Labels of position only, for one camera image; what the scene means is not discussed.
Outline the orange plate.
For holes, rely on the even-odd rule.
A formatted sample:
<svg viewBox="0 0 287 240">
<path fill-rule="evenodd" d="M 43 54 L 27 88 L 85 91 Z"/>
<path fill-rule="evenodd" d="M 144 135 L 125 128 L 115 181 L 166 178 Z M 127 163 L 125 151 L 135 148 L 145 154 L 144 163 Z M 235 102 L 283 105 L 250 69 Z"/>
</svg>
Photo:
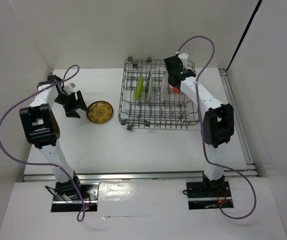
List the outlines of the orange plate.
<svg viewBox="0 0 287 240">
<path fill-rule="evenodd" d="M 177 94 L 179 91 L 180 91 L 180 90 L 179 90 L 178 87 L 175 87 L 175 86 L 173 87 L 173 93 Z"/>
</svg>

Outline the yellow brown patterned plate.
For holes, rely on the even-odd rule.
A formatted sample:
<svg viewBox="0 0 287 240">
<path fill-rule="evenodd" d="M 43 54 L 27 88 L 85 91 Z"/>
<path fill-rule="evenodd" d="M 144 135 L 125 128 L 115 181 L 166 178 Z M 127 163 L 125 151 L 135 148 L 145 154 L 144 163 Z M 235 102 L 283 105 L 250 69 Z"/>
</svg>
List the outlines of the yellow brown patterned plate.
<svg viewBox="0 0 287 240">
<path fill-rule="evenodd" d="M 108 122 L 114 114 L 112 105 L 104 100 L 98 100 L 88 106 L 87 119 L 95 124 Z"/>
</svg>

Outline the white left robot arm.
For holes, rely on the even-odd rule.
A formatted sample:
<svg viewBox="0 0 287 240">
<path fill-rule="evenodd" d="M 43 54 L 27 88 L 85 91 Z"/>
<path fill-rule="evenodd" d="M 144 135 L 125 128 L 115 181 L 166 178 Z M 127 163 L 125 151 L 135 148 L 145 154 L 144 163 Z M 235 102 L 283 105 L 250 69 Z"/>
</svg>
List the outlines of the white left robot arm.
<svg viewBox="0 0 287 240">
<path fill-rule="evenodd" d="M 68 164 L 60 147 L 60 127 L 52 111 L 54 103 L 63 107 L 68 118 L 80 118 L 77 110 L 89 113 L 80 90 L 74 91 L 72 86 L 60 83 L 62 79 L 49 75 L 46 81 L 39 82 L 38 93 L 33 102 L 19 110 L 24 134 L 28 143 L 38 149 L 47 162 L 51 164 L 55 176 L 55 189 L 58 196 L 66 196 L 70 200 L 80 200 L 82 186 L 75 171 Z"/>
</svg>

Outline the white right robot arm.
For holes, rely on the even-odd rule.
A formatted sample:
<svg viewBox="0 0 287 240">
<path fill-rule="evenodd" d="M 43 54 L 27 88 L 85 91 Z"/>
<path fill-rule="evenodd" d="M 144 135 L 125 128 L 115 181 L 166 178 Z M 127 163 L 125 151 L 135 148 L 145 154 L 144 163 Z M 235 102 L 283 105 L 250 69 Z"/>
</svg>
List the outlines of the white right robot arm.
<svg viewBox="0 0 287 240">
<path fill-rule="evenodd" d="M 234 109 L 216 99 L 199 81 L 199 75 L 188 68 L 188 54 L 164 59 L 166 80 L 187 95 L 198 107 L 200 133 L 206 165 L 202 181 L 188 187 L 189 197 L 216 197 L 224 189 L 224 160 L 227 145 L 235 132 Z"/>
</svg>

